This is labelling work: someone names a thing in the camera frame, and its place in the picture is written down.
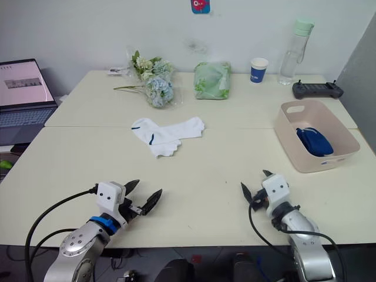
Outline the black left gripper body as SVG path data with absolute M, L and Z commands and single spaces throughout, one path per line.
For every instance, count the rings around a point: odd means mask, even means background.
M 126 197 L 123 203 L 119 205 L 118 211 L 126 221 L 132 221 L 135 217 L 143 215 L 143 210 L 140 207 L 134 206 L 132 201 Z

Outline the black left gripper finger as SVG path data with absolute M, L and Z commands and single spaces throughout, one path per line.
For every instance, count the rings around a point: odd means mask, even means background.
M 129 181 L 128 183 L 126 183 L 124 185 L 125 187 L 125 196 L 127 196 L 129 193 L 131 193 L 135 187 L 139 184 L 140 180 L 139 179 L 136 179 L 136 180 L 132 180 L 132 181 Z
M 161 195 L 162 195 L 163 190 L 160 189 L 156 192 L 154 192 L 146 201 L 146 203 L 141 207 L 141 215 L 145 216 L 147 215 L 157 204 L 159 201 Z

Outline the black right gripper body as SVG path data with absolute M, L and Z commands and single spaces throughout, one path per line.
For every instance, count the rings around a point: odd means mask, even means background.
M 261 208 L 268 208 L 268 194 L 265 189 L 259 190 L 252 199 L 252 209 L 256 212 Z

